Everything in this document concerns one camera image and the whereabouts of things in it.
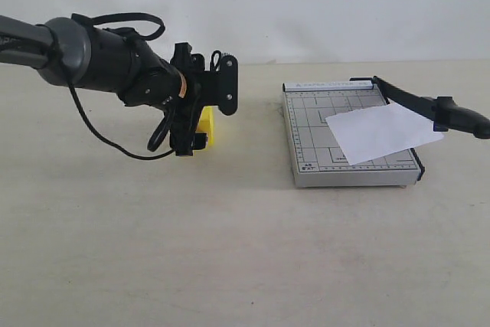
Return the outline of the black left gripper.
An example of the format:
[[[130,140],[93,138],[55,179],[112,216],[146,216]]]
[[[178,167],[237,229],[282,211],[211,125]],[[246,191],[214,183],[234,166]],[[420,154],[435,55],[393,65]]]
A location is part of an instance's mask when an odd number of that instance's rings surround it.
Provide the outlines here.
[[[195,133],[200,105],[201,87],[194,82],[187,82],[185,97],[178,102],[170,128],[170,147],[176,156],[191,157],[194,149],[207,148],[207,133]]]

